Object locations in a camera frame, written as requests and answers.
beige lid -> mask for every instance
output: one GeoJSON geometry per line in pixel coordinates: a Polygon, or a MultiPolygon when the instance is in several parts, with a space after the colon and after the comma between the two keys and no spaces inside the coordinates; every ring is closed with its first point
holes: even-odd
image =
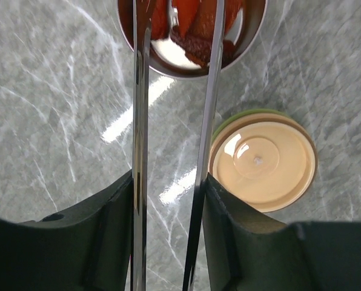
{"type": "Polygon", "coordinates": [[[261,212],[281,209],[310,186],[315,148],[295,121],[273,113],[239,118],[213,142],[210,173],[233,195],[261,212]]]}

sliced strawberry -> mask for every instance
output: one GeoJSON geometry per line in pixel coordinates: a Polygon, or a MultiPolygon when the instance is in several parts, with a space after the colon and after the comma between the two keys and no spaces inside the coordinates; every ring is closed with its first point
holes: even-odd
{"type": "Polygon", "coordinates": [[[155,9],[152,15],[152,40],[163,39],[168,35],[167,5],[167,0],[156,0],[155,9]]]}
{"type": "MultiPolygon", "coordinates": [[[[242,7],[242,0],[225,0],[225,34],[233,26],[242,7]]],[[[212,39],[216,21],[217,0],[202,0],[190,33],[205,39],[212,39]]]]}
{"type": "Polygon", "coordinates": [[[198,12],[199,0],[175,0],[178,10],[179,33],[185,37],[198,12]]]}

gray marble surface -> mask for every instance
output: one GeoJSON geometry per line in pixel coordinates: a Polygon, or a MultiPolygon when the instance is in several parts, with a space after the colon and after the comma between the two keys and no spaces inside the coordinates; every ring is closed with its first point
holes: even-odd
{"type": "MultiPolygon", "coordinates": [[[[131,167],[133,54],[115,0],[0,0],[0,217],[40,219],[131,167]]],[[[180,290],[206,82],[151,72],[148,290],[180,290]]],[[[319,151],[281,221],[361,220],[361,0],[270,1],[216,124],[281,110],[319,151]]],[[[209,290],[203,238],[195,290],[209,290]]]]}

